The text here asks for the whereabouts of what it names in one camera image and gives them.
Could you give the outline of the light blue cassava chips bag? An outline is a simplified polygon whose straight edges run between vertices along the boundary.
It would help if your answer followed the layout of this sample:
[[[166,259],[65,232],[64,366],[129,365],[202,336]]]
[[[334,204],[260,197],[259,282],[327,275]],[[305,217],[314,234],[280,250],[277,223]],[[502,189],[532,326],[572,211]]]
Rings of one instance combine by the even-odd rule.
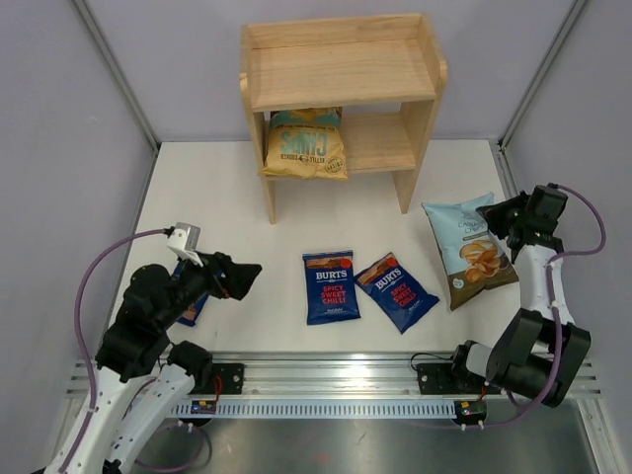
[[[509,257],[478,212],[494,201],[487,193],[461,203],[422,205],[445,270],[452,311],[484,290],[518,281]]]

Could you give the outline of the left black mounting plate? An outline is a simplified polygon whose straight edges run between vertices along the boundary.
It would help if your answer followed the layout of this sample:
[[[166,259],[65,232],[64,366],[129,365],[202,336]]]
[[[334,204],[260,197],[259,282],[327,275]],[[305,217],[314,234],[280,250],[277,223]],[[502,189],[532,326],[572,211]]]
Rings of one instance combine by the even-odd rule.
[[[243,363],[214,363],[204,368],[192,390],[195,395],[240,395],[243,390],[245,365]]]

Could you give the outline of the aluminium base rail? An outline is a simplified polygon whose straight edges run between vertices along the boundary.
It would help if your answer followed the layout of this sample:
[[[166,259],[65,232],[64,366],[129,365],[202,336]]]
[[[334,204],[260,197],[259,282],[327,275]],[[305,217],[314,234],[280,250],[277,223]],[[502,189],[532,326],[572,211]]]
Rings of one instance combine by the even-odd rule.
[[[414,366],[445,362],[447,354],[231,354],[216,353],[213,363],[243,363],[243,397],[262,399],[475,398],[500,390],[481,382],[458,381],[457,394],[422,395]]]

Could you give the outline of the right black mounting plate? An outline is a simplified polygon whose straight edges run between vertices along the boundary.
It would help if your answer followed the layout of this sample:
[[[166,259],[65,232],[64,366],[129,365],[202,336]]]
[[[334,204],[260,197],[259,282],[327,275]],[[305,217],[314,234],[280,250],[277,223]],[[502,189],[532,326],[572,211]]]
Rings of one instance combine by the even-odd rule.
[[[418,363],[414,366],[422,395],[457,394],[451,365],[445,362]]]

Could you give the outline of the yellow kettle chips bag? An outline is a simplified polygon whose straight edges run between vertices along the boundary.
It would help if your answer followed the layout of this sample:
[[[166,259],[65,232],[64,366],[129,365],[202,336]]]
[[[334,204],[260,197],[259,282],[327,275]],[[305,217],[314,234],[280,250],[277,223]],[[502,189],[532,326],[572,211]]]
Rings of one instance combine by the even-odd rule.
[[[267,177],[346,181],[342,108],[274,111],[269,125]]]

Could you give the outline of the blue burts bag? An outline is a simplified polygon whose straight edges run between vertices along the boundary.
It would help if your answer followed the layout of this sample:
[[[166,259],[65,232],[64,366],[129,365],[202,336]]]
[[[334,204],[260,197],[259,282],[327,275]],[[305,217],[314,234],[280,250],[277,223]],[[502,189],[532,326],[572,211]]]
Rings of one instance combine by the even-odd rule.
[[[353,258],[352,250],[302,255],[308,326],[360,318]]]
[[[404,334],[439,304],[424,287],[388,253],[355,275],[355,283]]]
[[[185,262],[179,260],[174,271],[173,277],[177,277],[184,268]],[[194,327],[197,324],[198,317],[200,316],[205,303],[208,300],[208,295],[201,296],[194,304],[192,304],[178,319],[178,323],[187,327]]]

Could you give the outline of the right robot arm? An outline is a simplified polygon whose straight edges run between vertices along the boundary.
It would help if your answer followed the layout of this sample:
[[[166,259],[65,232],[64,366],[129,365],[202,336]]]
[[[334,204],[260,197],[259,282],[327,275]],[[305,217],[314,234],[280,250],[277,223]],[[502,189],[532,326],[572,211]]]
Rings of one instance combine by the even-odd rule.
[[[564,400],[592,344],[564,296],[562,265],[570,254],[554,232],[567,192],[558,184],[538,185],[529,194],[478,207],[511,251],[520,306],[492,347],[474,341],[457,347],[447,374],[457,390],[490,384],[551,408]]]

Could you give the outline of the black mounting plate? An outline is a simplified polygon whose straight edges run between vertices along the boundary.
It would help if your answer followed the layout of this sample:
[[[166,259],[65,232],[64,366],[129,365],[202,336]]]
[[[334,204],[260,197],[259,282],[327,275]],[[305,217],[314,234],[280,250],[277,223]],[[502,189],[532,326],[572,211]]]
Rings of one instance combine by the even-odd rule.
[[[214,363],[204,368],[192,390],[195,395],[240,395],[243,390],[245,365],[243,363]]]
[[[445,362],[418,363],[414,366],[422,395],[457,394],[451,365]]]

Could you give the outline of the wooden two-tier shelf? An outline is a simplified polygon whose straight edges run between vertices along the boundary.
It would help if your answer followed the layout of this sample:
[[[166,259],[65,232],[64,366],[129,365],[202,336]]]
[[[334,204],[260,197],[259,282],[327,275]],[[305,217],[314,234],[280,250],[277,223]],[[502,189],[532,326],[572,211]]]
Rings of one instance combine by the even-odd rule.
[[[259,167],[268,113],[397,103],[397,112],[344,114],[348,170],[391,173],[408,212],[448,81],[448,64],[425,13],[247,24],[240,89]]]

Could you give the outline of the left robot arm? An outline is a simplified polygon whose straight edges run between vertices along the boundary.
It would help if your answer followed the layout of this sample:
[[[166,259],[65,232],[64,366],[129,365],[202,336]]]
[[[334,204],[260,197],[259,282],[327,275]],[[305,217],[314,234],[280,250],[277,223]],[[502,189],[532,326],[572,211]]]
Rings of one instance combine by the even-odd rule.
[[[126,473],[173,407],[190,393],[221,383],[212,355],[168,331],[200,299],[243,299],[262,271],[228,255],[199,254],[171,275],[160,265],[132,274],[115,323],[105,332],[91,371],[90,393],[47,473]]]

